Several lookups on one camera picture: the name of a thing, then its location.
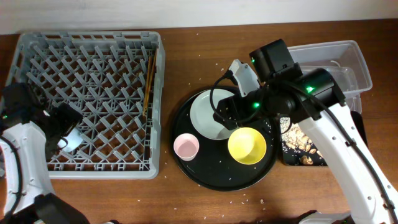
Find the yellow bowl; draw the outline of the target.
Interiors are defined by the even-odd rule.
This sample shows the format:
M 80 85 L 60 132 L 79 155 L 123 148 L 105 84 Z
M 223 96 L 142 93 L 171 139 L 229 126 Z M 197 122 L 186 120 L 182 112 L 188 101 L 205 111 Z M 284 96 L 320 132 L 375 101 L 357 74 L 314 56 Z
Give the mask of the yellow bowl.
M 239 128 L 228 139 L 228 151 L 240 164 L 253 165 L 260 162 L 267 152 L 265 137 L 254 128 Z

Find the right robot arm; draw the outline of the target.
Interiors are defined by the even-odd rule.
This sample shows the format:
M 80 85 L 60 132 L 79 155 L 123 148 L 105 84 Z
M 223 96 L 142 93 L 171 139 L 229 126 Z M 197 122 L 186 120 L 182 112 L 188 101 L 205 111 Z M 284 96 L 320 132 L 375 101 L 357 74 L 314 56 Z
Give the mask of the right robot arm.
M 234 61 L 224 74 L 238 95 L 212 103 L 213 117 L 227 129 L 261 116 L 286 115 L 314 142 L 348 201 L 349 212 L 309 211 L 299 223 L 396 223 L 397 190 L 356 129 L 345 96 L 332 75 L 318 68 L 303 74 L 281 39 Z

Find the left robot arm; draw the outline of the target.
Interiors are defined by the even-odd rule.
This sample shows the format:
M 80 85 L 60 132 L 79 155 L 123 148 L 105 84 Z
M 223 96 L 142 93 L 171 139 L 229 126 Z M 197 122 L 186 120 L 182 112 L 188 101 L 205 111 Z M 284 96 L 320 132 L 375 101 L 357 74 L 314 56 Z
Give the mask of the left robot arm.
M 88 223 L 84 214 L 55 195 L 47 167 L 59 141 L 82 121 L 82 115 L 65 103 L 46 111 L 26 83 L 8 85 L 2 97 L 7 197 L 1 223 Z

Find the blue cup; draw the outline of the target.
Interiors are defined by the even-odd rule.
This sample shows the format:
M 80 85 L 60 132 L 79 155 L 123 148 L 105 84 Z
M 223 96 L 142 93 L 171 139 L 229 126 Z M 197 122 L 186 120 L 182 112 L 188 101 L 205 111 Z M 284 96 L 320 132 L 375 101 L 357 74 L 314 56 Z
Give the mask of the blue cup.
M 57 146 L 64 152 L 72 152 L 83 142 L 81 134 L 79 129 L 73 128 L 68 136 L 59 140 Z

